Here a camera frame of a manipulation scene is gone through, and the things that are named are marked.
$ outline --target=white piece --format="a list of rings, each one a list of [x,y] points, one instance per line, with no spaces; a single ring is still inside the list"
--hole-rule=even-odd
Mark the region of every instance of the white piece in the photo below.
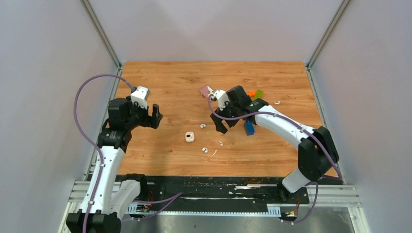
[[[185,133],[185,140],[186,140],[186,142],[194,142],[194,133],[193,132],[186,132]]]
[[[219,109],[223,110],[223,108],[226,107],[226,102],[229,102],[229,97],[227,96],[226,92],[223,90],[216,90],[215,93],[213,93],[213,96],[216,98],[219,104]]]
[[[140,108],[147,109],[147,98],[150,95],[150,90],[144,86],[138,86],[136,91],[134,91],[130,98],[132,103],[137,102]]]
[[[308,180],[299,170],[299,167],[295,168],[295,170],[289,175],[287,175],[283,180],[282,180],[282,185],[290,192],[294,193],[299,188],[305,186],[307,183],[309,183],[310,180]]]
[[[129,204],[136,198],[136,193],[140,194],[140,182],[134,180],[123,181],[119,190],[113,196],[110,211],[117,213],[117,218],[122,219]]]
[[[270,105],[263,106],[258,111],[259,112],[270,112],[276,115],[285,116],[284,114],[280,113],[279,111],[277,111],[274,107]],[[295,147],[296,149],[298,149],[298,145],[301,143],[302,138],[309,137],[306,133],[300,132],[296,126],[292,125],[290,122],[280,117],[274,117],[272,115],[267,115],[267,114],[259,114],[259,115],[255,115],[255,121],[258,126],[269,129],[275,134],[286,139],[286,141],[292,144],[293,147]],[[309,133],[313,133],[314,129],[312,127],[300,124],[299,122],[295,120],[293,121],[299,124],[305,130],[307,130]]]

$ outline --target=metal floor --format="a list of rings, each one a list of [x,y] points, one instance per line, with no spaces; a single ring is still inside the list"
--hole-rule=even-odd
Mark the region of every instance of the metal floor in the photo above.
[[[308,210],[301,207],[299,215]],[[159,215],[142,222],[125,221],[121,228],[121,233],[354,233],[344,207],[316,207],[308,220],[293,226],[273,217]]]

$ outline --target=orange object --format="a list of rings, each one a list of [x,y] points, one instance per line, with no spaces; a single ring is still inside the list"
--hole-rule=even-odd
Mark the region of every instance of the orange object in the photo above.
[[[249,91],[249,92],[247,93],[247,95],[248,95],[250,98],[253,98],[253,97],[256,95],[256,91]]]

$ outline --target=wooden table surface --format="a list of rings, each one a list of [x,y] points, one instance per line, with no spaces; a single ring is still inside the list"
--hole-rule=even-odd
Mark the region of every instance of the wooden table surface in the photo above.
[[[247,136],[241,120],[226,134],[217,132],[207,100],[198,92],[206,84],[215,90],[236,85],[246,92],[263,90],[262,99],[283,114],[312,127],[321,125],[301,62],[127,62],[122,76],[149,88],[149,106],[158,104],[164,117],[157,130],[133,130],[119,174],[286,176],[297,166],[295,148],[265,128],[255,126],[255,134]],[[128,95],[130,89],[121,82],[117,97]],[[192,143],[185,142],[188,131],[195,133]]]

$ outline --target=red wire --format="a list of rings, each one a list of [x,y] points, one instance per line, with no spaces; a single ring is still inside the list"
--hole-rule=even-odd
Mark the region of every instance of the red wire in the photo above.
[[[153,201],[153,192],[150,191],[149,193],[150,193],[150,195],[149,195],[149,198],[147,199],[147,201],[150,201],[150,196],[152,196],[152,201]]]
[[[296,201],[297,201],[297,205],[296,205],[296,209],[294,211],[296,211],[296,213],[298,214],[299,213],[299,205],[300,205],[298,197],[296,197]]]

